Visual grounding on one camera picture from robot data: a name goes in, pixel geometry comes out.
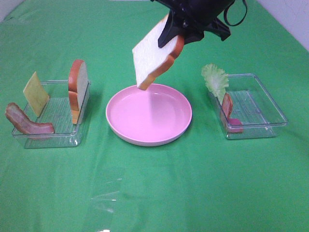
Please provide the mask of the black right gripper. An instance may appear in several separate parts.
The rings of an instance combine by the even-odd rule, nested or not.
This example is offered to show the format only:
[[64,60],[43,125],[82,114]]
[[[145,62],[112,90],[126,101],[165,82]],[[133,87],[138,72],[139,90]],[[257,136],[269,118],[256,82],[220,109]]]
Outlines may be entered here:
[[184,44],[195,43],[204,38],[208,31],[220,37],[222,41],[230,35],[229,27],[218,15],[234,2],[232,0],[159,0],[169,8],[169,14],[158,47],[163,48],[171,39],[181,35]]

